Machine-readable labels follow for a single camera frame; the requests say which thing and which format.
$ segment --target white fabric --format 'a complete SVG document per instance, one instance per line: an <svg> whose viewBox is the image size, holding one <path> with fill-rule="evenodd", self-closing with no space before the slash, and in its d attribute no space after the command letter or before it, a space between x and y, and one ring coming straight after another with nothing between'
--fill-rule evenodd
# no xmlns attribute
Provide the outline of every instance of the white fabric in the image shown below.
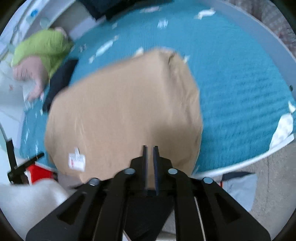
<svg viewBox="0 0 296 241"><path fill-rule="evenodd" d="M293 131L294 123L292 114L295 111L295 107L291 104L290 101L288 102L288 106L290 113L281 116L276 131L273 134L271 142L269 144L269 149L272 149L276 145L280 144Z"/></svg>
<svg viewBox="0 0 296 241"><path fill-rule="evenodd" d="M245 210L251 211L257 187L257 175L249 174L223 182L223 189Z"/></svg>
<svg viewBox="0 0 296 241"><path fill-rule="evenodd" d="M0 208L23 240L33 226L68 197L53 179L42 179L32 186L0 185Z"/></svg>

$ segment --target brown cardboard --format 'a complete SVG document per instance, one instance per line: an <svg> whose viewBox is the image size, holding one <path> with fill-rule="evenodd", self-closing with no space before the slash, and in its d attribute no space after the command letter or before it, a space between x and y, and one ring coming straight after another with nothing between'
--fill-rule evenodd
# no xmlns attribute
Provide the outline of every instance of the brown cardboard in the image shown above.
<svg viewBox="0 0 296 241"><path fill-rule="evenodd" d="M153 187L152 147L191 175L201 135L199 90L187 65L176 53L153 50L98 70L59 94L45 147L60 172L86 182L112 178L147 145ZM84 172L68 166L74 148L86 156Z"/></svg>

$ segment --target gray floor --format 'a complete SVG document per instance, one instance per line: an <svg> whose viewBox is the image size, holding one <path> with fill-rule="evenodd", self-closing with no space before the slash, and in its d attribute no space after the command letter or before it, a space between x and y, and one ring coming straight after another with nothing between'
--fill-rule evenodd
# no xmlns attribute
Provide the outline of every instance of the gray floor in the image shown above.
<svg viewBox="0 0 296 241"><path fill-rule="evenodd" d="M273 239L296 207L296 141L242 170L258 176L251 214Z"/></svg>

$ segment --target red object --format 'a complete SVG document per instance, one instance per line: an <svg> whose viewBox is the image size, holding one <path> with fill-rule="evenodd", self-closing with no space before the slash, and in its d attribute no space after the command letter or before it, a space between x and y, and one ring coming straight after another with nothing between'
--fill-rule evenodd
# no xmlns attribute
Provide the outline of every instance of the red object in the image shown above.
<svg viewBox="0 0 296 241"><path fill-rule="evenodd" d="M54 173L46 170L42 167L38 167L35 164L27 168L27 171L30 172L30 177L28 176L30 184L43 179L43 178L54 178Z"/></svg>

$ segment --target black cushion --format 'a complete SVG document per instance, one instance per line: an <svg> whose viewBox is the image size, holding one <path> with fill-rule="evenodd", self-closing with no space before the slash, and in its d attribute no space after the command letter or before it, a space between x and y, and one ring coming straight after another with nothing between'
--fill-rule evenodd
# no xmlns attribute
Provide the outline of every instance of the black cushion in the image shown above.
<svg viewBox="0 0 296 241"><path fill-rule="evenodd" d="M43 104L43 111L49 112L50 106L54 97L65 87L68 86L74 68L78 62L78 59L69 59L63 65L61 65L50 79L50 88Z"/></svg>

